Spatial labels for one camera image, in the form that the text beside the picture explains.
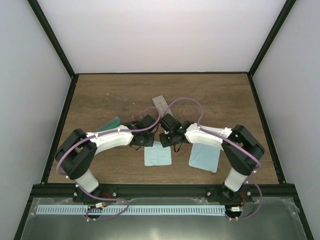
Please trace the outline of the blue-grey glasses case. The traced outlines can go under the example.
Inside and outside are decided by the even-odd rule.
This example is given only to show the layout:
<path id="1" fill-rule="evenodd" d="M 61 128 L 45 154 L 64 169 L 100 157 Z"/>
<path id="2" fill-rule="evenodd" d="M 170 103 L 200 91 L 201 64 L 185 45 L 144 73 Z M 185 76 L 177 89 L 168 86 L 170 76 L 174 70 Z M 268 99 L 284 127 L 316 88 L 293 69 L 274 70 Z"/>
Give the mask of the blue-grey glasses case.
<path id="1" fill-rule="evenodd" d="M 120 118 L 118 116 L 114 117 L 111 119 L 109 122 L 98 128 L 96 131 L 97 132 L 103 132 L 103 131 L 108 131 L 115 129 L 121 125 Z"/>

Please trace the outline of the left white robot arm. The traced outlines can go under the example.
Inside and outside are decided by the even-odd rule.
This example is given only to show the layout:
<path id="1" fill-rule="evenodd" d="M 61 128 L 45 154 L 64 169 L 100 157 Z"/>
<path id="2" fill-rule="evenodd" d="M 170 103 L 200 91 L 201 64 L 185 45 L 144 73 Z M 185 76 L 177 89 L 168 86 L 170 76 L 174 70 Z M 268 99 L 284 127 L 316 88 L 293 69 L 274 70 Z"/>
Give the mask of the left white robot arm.
<path id="1" fill-rule="evenodd" d="M 54 154 L 56 172 L 73 180 L 89 201 L 97 202 L 102 196 L 100 182 L 90 170 L 94 157 L 106 150 L 120 146 L 150 147 L 154 142 L 154 121 L 128 122 L 113 129 L 84 132 L 75 129 Z"/>

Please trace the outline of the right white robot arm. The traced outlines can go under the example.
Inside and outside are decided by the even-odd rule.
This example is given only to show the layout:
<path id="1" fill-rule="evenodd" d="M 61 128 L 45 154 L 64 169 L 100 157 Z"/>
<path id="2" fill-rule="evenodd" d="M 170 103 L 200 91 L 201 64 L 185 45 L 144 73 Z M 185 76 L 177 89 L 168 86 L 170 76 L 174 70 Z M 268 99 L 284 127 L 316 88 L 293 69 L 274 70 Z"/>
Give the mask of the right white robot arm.
<path id="1" fill-rule="evenodd" d="M 159 135 L 162 147 L 182 144 L 203 144 L 224 151 L 231 169 L 223 182 L 223 198 L 229 202 L 240 196 L 240 189 L 247 178 L 261 168 L 264 147 L 242 125 L 233 128 L 214 128 L 193 121 L 180 123 L 162 119 L 159 125 L 164 133 Z"/>

